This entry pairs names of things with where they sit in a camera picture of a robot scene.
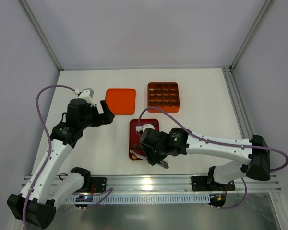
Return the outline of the orange box lid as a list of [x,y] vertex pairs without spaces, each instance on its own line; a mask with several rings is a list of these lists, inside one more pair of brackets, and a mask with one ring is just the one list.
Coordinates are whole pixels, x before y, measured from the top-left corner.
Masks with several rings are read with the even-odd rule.
[[115,115],[133,115],[135,112],[136,90],[110,88],[106,91],[106,103]]

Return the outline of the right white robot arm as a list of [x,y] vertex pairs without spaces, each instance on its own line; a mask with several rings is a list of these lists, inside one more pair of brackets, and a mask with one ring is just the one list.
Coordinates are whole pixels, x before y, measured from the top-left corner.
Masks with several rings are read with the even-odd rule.
[[146,128],[140,136],[140,145],[147,162],[166,165],[167,156],[207,155],[228,159],[230,162],[209,168],[207,183],[215,190],[219,186],[247,177],[257,181],[269,181],[270,151],[262,136],[251,139],[216,139],[201,136],[182,128],[173,128],[169,133]]

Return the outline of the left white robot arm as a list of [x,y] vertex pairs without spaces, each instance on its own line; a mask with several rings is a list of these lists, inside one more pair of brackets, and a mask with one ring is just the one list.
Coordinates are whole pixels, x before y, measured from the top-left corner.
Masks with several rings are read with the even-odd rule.
[[10,194],[7,205],[17,220],[46,229],[54,220],[57,208],[76,191],[86,192],[92,187],[91,172],[74,167],[57,186],[52,183],[62,164],[88,127],[99,127],[113,122],[114,114],[106,101],[100,102],[102,113],[85,99],[72,99],[65,121],[60,121],[50,135],[50,147],[30,181],[19,194]]

